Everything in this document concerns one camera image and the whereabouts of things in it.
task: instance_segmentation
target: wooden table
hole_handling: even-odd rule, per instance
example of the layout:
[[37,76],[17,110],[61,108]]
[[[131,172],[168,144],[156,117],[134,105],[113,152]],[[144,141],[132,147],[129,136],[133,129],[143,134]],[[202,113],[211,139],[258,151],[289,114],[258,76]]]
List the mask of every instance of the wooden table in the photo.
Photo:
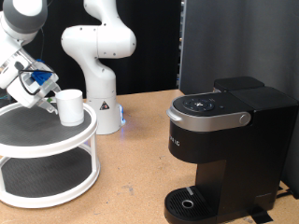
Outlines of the wooden table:
[[[127,123],[116,133],[97,135],[102,167],[91,189],[51,208],[21,209],[0,203],[0,224],[167,224],[165,196],[194,185],[196,172],[195,164],[176,159],[168,150],[165,111],[180,95],[175,90],[118,96]],[[299,202],[291,195],[279,198],[269,215],[274,223],[299,223]],[[244,217],[232,223],[254,222]]]

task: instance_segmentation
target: black coffee maker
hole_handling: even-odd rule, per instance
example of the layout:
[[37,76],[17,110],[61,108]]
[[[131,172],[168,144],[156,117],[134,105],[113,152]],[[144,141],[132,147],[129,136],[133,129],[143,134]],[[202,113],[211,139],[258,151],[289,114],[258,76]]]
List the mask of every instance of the black coffee maker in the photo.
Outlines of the black coffee maker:
[[197,164],[195,186],[165,198],[171,224],[222,223],[274,206],[298,102],[259,81],[233,84],[181,96],[167,110],[170,152]]

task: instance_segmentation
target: cup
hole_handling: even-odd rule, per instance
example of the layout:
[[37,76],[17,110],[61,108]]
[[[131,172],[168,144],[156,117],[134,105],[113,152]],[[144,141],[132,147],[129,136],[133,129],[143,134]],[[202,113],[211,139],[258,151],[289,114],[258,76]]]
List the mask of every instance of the cup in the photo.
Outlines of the cup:
[[59,91],[55,98],[62,125],[77,126],[84,121],[82,91]]

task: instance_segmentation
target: dark background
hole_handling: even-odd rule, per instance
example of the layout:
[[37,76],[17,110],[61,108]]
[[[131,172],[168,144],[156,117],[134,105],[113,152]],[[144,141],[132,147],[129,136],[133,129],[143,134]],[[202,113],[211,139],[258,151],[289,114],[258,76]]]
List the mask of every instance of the dark background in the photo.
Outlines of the dark background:
[[[137,45],[131,57],[105,59],[117,77],[117,94],[171,90],[176,87],[180,0],[117,0],[124,24],[136,36]],[[53,0],[43,27],[42,59],[59,76],[62,89],[79,89],[85,95],[85,78],[78,64],[61,46],[64,29],[75,25],[100,25],[83,8],[83,0]],[[42,50],[42,33],[24,48],[35,59]]]
[[188,0],[180,88],[255,77],[299,100],[299,1]]

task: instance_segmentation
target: white robotic arm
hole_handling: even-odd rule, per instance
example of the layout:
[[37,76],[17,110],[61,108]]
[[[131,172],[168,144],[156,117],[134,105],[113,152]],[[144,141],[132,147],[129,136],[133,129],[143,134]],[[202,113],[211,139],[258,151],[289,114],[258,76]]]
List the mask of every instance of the white robotic arm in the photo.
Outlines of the white robotic arm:
[[97,114],[97,133],[114,133],[121,127],[121,108],[116,102],[116,77],[98,59],[131,56],[135,51],[136,38],[121,21],[116,0],[85,0],[84,7],[102,25],[67,28],[62,36],[62,46],[84,73],[87,104]]
[[[5,0],[0,12],[0,88],[23,106],[37,104],[49,112],[57,110],[44,97],[59,91],[58,77],[45,64],[34,60],[22,46],[30,43],[48,15],[47,0]],[[33,76],[44,71],[47,80]]]

